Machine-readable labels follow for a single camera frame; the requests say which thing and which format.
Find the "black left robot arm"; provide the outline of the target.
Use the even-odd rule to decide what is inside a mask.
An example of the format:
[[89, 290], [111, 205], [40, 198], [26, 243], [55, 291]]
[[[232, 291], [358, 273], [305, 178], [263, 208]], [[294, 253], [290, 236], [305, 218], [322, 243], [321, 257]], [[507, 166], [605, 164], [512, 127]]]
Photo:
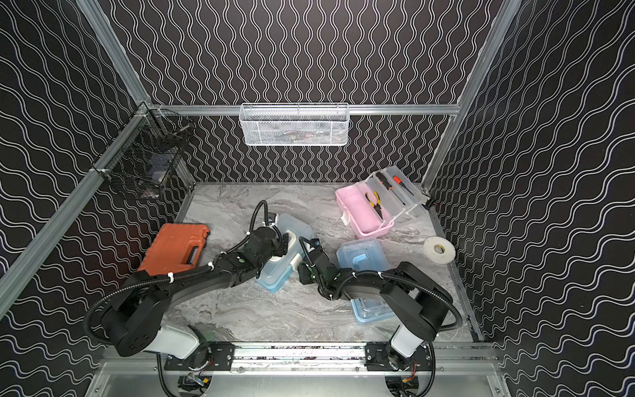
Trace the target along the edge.
[[215, 260], [193, 270], [151, 276], [138, 271], [116, 291], [93, 303], [82, 327], [94, 342], [115, 347], [122, 357], [153, 352], [191, 360], [199, 367], [208, 344], [201, 332], [165, 322], [174, 305], [219, 289], [231, 289], [261, 275], [266, 263], [284, 256], [289, 238], [274, 225], [261, 200], [246, 236]]

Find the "turquoise back toolbox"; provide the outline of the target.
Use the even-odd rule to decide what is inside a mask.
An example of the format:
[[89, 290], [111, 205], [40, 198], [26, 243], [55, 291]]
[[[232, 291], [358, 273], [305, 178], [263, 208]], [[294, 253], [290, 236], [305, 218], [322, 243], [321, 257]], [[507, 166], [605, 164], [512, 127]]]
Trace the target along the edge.
[[287, 214], [280, 213], [275, 218], [275, 225], [283, 235], [289, 237], [287, 253], [284, 256], [273, 256], [264, 266], [256, 283], [271, 293], [277, 292], [284, 282], [296, 271], [303, 259], [303, 251], [298, 237], [308, 240], [314, 237], [312, 228], [303, 221]]

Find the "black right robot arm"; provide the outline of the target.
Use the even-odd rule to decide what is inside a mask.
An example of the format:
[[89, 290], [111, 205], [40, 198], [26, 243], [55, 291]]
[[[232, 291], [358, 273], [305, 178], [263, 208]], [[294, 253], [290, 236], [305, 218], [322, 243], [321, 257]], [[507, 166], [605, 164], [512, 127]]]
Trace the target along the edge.
[[341, 268], [332, 263], [320, 241], [299, 238], [304, 262], [298, 273], [302, 284], [316, 284], [330, 301], [381, 299], [400, 321], [390, 340], [390, 352], [412, 357], [423, 343], [431, 344], [440, 332], [459, 329], [463, 317], [453, 298], [414, 264], [403, 261], [387, 271]]

